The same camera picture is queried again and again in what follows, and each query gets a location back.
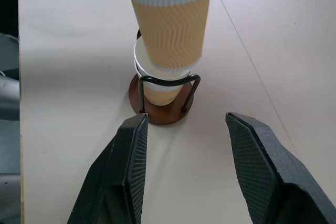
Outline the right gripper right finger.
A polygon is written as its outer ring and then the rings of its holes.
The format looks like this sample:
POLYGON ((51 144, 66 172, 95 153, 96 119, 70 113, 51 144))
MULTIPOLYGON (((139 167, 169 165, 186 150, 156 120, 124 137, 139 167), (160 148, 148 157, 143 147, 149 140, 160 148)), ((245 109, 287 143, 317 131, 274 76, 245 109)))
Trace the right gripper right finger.
POLYGON ((265 123, 225 118, 238 183, 253 223, 335 223, 335 206, 265 123))

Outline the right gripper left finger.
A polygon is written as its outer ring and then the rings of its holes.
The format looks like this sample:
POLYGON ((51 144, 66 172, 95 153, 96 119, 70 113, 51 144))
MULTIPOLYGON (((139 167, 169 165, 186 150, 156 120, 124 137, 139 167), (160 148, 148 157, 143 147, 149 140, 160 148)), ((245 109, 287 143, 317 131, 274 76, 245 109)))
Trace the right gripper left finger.
POLYGON ((148 116, 125 120, 89 168, 68 223, 141 223, 148 116))

